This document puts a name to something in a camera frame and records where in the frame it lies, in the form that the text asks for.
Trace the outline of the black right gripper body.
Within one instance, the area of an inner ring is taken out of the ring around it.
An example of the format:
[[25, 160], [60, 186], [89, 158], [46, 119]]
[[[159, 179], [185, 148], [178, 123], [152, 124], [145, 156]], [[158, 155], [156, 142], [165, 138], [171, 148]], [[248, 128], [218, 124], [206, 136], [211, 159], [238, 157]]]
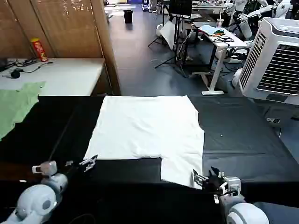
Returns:
[[206, 193], [213, 195], [222, 195], [223, 189], [222, 185], [225, 183], [224, 178], [218, 177], [216, 175], [211, 175], [205, 179], [202, 183], [202, 189]]

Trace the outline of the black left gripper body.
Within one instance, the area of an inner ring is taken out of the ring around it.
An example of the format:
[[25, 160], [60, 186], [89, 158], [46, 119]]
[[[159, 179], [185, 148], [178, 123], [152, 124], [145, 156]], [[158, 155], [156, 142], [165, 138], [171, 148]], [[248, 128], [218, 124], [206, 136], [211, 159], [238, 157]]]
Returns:
[[61, 163], [58, 167], [58, 172], [61, 174], [75, 174], [78, 171], [82, 171], [84, 168], [83, 165], [80, 165], [80, 162], [77, 161], [67, 161], [64, 163]]

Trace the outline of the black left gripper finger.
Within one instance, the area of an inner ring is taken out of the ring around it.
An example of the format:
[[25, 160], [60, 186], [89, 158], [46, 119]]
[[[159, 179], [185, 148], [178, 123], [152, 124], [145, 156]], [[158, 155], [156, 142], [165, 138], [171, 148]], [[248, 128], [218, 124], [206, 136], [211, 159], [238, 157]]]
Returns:
[[91, 165], [91, 164], [95, 164], [96, 160], [97, 160], [97, 157], [98, 155], [94, 155], [93, 157], [91, 158], [88, 158], [88, 159], [84, 159], [83, 161], [81, 161], [79, 163], [79, 165]]
[[94, 167], [95, 164], [96, 164], [96, 161], [84, 161], [83, 162], [83, 167], [84, 167], [83, 172], [89, 171], [90, 169], [92, 169]]

